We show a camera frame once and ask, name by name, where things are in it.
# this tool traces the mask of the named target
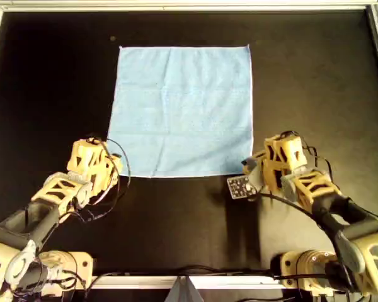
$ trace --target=black tabletop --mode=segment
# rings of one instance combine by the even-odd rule
[[[364,12],[5,13],[0,221],[66,170],[73,141],[106,136],[119,45],[247,44],[254,150],[265,137],[299,131],[331,161],[342,191],[378,213],[378,66]],[[330,244],[302,214],[269,200],[232,201],[226,177],[205,177],[135,178],[106,218],[70,219],[45,248],[87,251],[100,270],[146,271],[268,267],[277,253]]]

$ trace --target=cloth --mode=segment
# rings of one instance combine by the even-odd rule
[[[252,151],[251,96],[249,47],[121,47],[108,137],[133,176],[238,174]]]

